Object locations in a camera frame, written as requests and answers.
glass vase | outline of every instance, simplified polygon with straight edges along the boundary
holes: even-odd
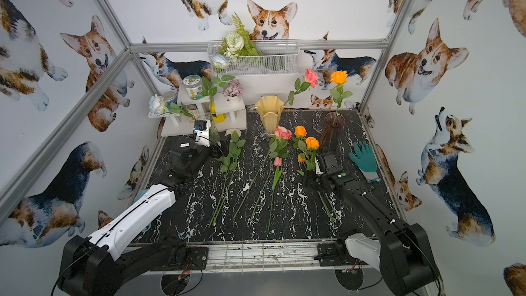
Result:
[[[336,151],[341,129],[345,125],[345,117],[339,112],[329,112],[324,120],[325,128],[320,135],[318,153]]]

yellow vase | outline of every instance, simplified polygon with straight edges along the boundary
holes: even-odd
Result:
[[[259,101],[254,105],[254,108],[258,111],[263,128],[267,134],[273,135],[276,131],[276,127],[279,124],[281,113],[285,108],[285,103],[279,99],[278,96],[262,96]]]
[[[208,108],[210,109],[210,112],[212,112],[213,115],[216,114],[216,105],[214,104],[214,102],[210,103],[210,106]],[[223,113],[222,115],[212,116],[212,119],[214,119],[215,122],[223,122],[225,121],[226,117],[226,114]]]

flower pot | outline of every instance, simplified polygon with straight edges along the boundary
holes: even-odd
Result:
[[[274,135],[279,119],[281,119],[281,113],[285,108],[284,104],[278,96],[272,95],[262,96],[254,105],[263,123],[263,128],[268,135]]]

white wire basket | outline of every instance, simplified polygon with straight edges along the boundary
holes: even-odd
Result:
[[[227,70],[214,69],[215,73],[231,73],[236,76],[295,75],[298,73],[298,40],[254,41],[263,56],[239,56],[236,64]],[[208,43],[207,54],[211,59],[221,47],[221,41]]]

pink rose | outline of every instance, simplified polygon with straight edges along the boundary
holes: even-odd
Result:
[[[276,127],[276,132],[274,134],[278,136],[280,139],[285,139],[285,140],[288,140],[293,136],[293,133],[290,130],[282,126]]]
[[[305,81],[310,83],[312,88],[318,84],[318,74],[313,69],[307,69],[305,71]]]

